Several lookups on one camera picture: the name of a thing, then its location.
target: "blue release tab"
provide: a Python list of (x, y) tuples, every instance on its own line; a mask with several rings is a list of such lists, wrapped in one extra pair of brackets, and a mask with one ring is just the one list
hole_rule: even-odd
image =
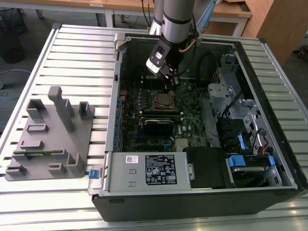
[(241, 135), (238, 135), (237, 137), (239, 138), (239, 141), (240, 141), (240, 144), (241, 144), (241, 148), (242, 148), (243, 150), (245, 150), (245, 149), (246, 149), (246, 146), (245, 146), (245, 144), (244, 144), (244, 141), (243, 141), (242, 136), (241, 136)]
[(89, 172), (89, 179), (99, 179), (100, 178), (100, 171), (91, 169)]
[(230, 167), (244, 167), (246, 166), (244, 157), (242, 155), (232, 155), (228, 158)]
[(274, 157), (272, 157), (271, 155), (269, 156), (269, 163), (271, 166), (275, 165)]

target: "cable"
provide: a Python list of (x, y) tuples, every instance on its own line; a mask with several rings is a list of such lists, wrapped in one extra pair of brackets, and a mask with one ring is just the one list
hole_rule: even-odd
[(143, 11), (143, 16), (144, 16), (144, 18), (145, 18), (145, 20), (146, 20), (146, 23), (148, 24), (148, 26), (149, 27), (151, 27), (151, 25), (149, 24), (149, 22), (148, 22), (148, 19), (146, 18), (146, 16), (145, 16), (145, 12), (144, 12), (144, 5), (143, 5), (143, 0), (141, 0), (141, 3), (142, 3), (142, 11)]
[(19, 99), (19, 97), (17, 97), (17, 98), (7, 98), (7, 97), (0, 96), (0, 99), (4, 99), (4, 100), (17, 100), (17, 99)]
[[(195, 19), (194, 19), (194, 15), (192, 15), (192, 22), (193, 22), (193, 26), (194, 26), (194, 28), (195, 28), (195, 30), (197, 29), (197, 26), (196, 26), (196, 21), (195, 21)], [(177, 74), (174, 74), (174, 75), (172, 75), (171, 77), (177, 77), (177, 76), (181, 76), (181, 75), (183, 75), (189, 68), (190, 68), (190, 66), (192, 65), (192, 63), (193, 63), (193, 59), (194, 59), (194, 56), (196, 55), (196, 48), (197, 48), (197, 43), (195, 43), (194, 44), (194, 48), (193, 48), (193, 55), (192, 55), (192, 59), (190, 60), (190, 62), (188, 63), (188, 65), (187, 65), (187, 67), (183, 70), (183, 71), (181, 71), (181, 72), (179, 72), (179, 73), (177, 73)]]
[[(30, 71), (27, 71), (27, 70), (23, 70), (23, 69), (12, 69), (12, 70), (6, 70), (6, 71), (0, 73), (0, 76), (3, 75), (3, 74), (5, 74), (5, 73), (8, 73), (8, 72), (26, 72), (26, 73), (28, 73), (29, 75), (31, 74), (31, 72), (30, 72)], [(17, 97), (17, 98), (7, 98), (7, 97), (0, 96), (0, 99), (3, 99), (3, 100), (17, 100), (17, 99), (19, 99), (19, 97)]]
[(148, 13), (149, 13), (150, 25), (152, 25), (152, 22), (151, 22), (151, 15), (150, 15), (150, 4), (149, 4), (149, 0), (148, 0)]
[(239, 93), (237, 93), (237, 95), (233, 98), (233, 100), (231, 101), (231, 103), (226, 106), (225, 110), (222, 112), (221, 117), (223, 117), (226, 112), (235, 104), (235, 102), (239, 99), (239, 97), (241, 96), (243, 90), (241, 89)]
[(197, 42), (197, 40), (194, 38), (193, 39), (193, 41), (189, 44), (189, 46), (188, 47), (186, 47), (185, 49), (179, 49), (179, 52), (180, 53), (186, 53), (187, 51), (189, 51), (192, 47), (193, 47), (193, 45), (195, 44)]
[(12, 70), (6, 70), (2, 73), (0, 73), (0, 75), (3, 75), (5, 73), (8, 73), (8, 72), (27, 72), (29, 75), (31, 74), (30, 71), (27, 71), (27, 70), (23, 70), (23, 69), (12, 69)]
[(196, 87), (197, 92), (201, 95), (200, 91), (197, 88), (197, 85), (194, 83), (194, 86)]
[(250, 154), (253, 154), (253, 152), (254, 152), (254, 145), (255, 145), (255, 143), (256, 143), (258, 134), (259, 134), (261, 131), (263, 131), (263, 130), (264, 130), (263, 128), (259, 128), (259, 129), (256, 131), (256, 135), (255, 135), (255, 137), (254, 137), (254, 140), (253, 140), (252, 143), (251, 143)]
[(219, 64), (218, 64), (218, 61), (217, 61), (217, 58), (216, 58), (216, 56), (213, 54), (213, 53), (211, 53), (211, 52), (206, 52), (206, 53), (204, 53), (203, 55), (201, 55), (199, 58), (198, 58), (198, 60), (197, 60), (197, 81), (199, 81), (200, 79), (201, 79), (201, 74), (200, 74), (200, 71), (201, 71), (201, 64), (202, 64), (202, 62), (203, 62), (203, 59), (205, 58), (205, 57), (209, 57), (209, 56), (212, 56), (213, 57), (213, 60), (215, 60), (215, 63), (216, 63), (216, 70), (218, 70), (218, 68), (219, 68)]
[(202, 96), (202, 92), (205, 90), (205, 88), (202, 89), (202, 91), (200, 92), (200, 97), (199, 97), (199, 100), (201, 99), (201, 96)]
[(262, 148), (262, 150), (260, 151), (260, 153), (259, 154), (262, 154), (262, 155), (264, 155), (265, 154), (265, 150), (269, 147), (269, 141), (266, 139), (266, 137), (265, 136), (263, 136), (263, 139), (266, 141), (266, 144), (264, 145), (264, 147)]
[(131, 25), (131, 26), (129, 26), (129, 27), (132, 28), (133, 26), (135, 26), (135, 24), (137, 23), (138, 19), (139, 19), (139, 16), (137, 17), (137, 19), (136, 19), (136, 21), (134, 22), (134, 24)]
[[(122, 15), (121, 14), (118, 14), (117, 16), (119, 16), (122, 19)], [(127, 16), (127, 17), (125, 17), (125, 15), (123, 16), (123, 18), (130, 18), (130, 17), (131, 17), (131, 15)]]

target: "warning label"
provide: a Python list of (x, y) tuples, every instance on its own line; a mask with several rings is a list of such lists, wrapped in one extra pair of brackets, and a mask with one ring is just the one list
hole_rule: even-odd
[(174, 155), (145, 156), (147, 185), (177, 184)]

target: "metal table surface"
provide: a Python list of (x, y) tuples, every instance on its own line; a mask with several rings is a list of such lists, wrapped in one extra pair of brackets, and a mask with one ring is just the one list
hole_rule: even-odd
[[(88, 195), (88, 176), (81, 179), (7, 182), (5, 169), (27, 120), (30, 98), (47, 97), (51, 85), (60, 85), (71, 104), (95, 105), (88, 170), (103, 164), (114, 72), (114, 35), (146, 33), (89, 26), (62, 25), (53, 29), (0, 139), (0, 230), (306, 230), (308, 196), (280, 203), (256, 215), (153, 222), (104, 222)], [(253, 38), (206, 36), (240, 41), (282, 125), (294, 153), (308, 176), (308, 113), (268, 46)]]

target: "black cable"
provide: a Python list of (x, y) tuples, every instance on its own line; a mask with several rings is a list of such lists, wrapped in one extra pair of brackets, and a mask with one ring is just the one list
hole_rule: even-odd
[(152, 25), (152, 22), (151, 22), (151, 15), (150, 15), (150, 4), (149, 4), (149, 1), (148, 1), (148, 13), (149, 13), (150, 24)]
[(231, 101), (231, 103), (226, 106), (226, 109), (222, 112), (221, 117), (223, 117), (226, 112), (235, 104), (235, 102), (239, 99), (239, 97), (241, 96), (243, 90), (241, 89), (239, 93), (237, 93), (237, 95), (233, 98), (233, 100)]
[(129, 27), (132, 28), (133, 26), (135, 26), (135, 24), (137, 23), (138, 19), (139, 19), (139, 16), (137, 17), (137, 19), (136, 19), (136, 21), (134, 22), (134, 24), (131, 25), (131, 26), (129, 26)]
[[(193, 22), (193, 26), (194, 26), (194, 29), (195, 30), (197, 30), (197, 26), (196, 26), (196, 21), (195, 21), (195, 19), (194, 19), (194, 15), (192, 15), (192, 22)], [(171, 77), (178, 77), (178, 76), (181, 76), (181, 75), (183, 75), (189, 68), (190, 68), (190, 66), (192, 65), (192, 63), (193, 63), (193, 59), (194, 59), (194, 56), (196, 55), (196, 48), (197, 48), (197, 43), (195, 43), (195, 45), (194, 45), (194, 48), (193, 48), (193, 52), (192, 52), (192, 59), (190, 60), (190, 62), (188, 63), (188, 65), (187, 65), (187, 67), (186, 68), (184, 68), (184, 70), (183, 71), (181, 71), (181, 72), (179, 72), (179, 73), (177, 73), (177, 74), (174, 74), (174, 75), (172, 75)]]
[(199, 81), (199, 80), (201, 79), (200, 71), (201, 71), (201, 64), (202, 64), (202, 62), (203, 62), (203, 59), (204, 59), (205, 57), (209, 57), (209, 56), (212, 56), (213, 60), (215, 60), (216, 69), (219, 68), (219, 64), (218, 64), (218, 61), (217, 61), (216, 56), (215, 56), (213, 53), (207, 51), (206, 53), (204, 53), (203, 55), (201, 55), (201, 56), (199, 57), (198, 61), (197, 61), (197, 67), (196, 67), (196, 68), (197, 68), (197, 81)]
[(141, 3), (142, 3), (142, 11), (143, 11), (143, 16), (144, 16), (144, 18), (145, 18), (145, 20), (146, 20), (146, 23), (148, 24), (148, 26), (149, 27), (151, 27), (151, 25), (149, 24), (149, 22), (148, 22), (148, 19), (146, 18), (146, 16), (145, 16), (145, 12), (144, 12), (144, 5), (143, 5), (143, 0), (141, 0)]
[(177, 74), (172, 75), (172, 77), (181, 76), (181, 75), (183, 75), (183, 74), (188, 70), (188, 68), (189, 68), (189, 67), (192, 65), (192, 63), (193, 63), (193, 58), (194, 58), (194, 56), (195, 56), (195, 54), (196, 54), (196, 48), (197, 48), (197, 43), (196, 43), (196, 44), (194, 45), (194, 47), (193, 47), (192, 59), (190, 60), (190, 62), (189, 62), (189, 64), (187, 65), (187, 67), (186, 67), (183, 71), (178, 72)]
[[(117, 16), (119, 16), (122, 19), (122, 15), (121, 14), (118, 14)], [(131, 15), (127, 16), (127, 17), (125, 17), (125, 15), (123, 16), (123, 18), (130, 18), (130, 17), (131, 17)]]
[(254, 137), (254, 140), (253, 140), (252, 143), (251, 143), (250, 154), (253, 154), (253, 152), (254, 152), (254, 145), (255, 145), (255, 143), (256, 143), (258, 134), (259, 134), (261, 131), (263, 131), (263, 130), (264, 130), (263, 128), (259, 128), (259, 129), (256, 131), (256, 135), (255, 135), (255, 137)]

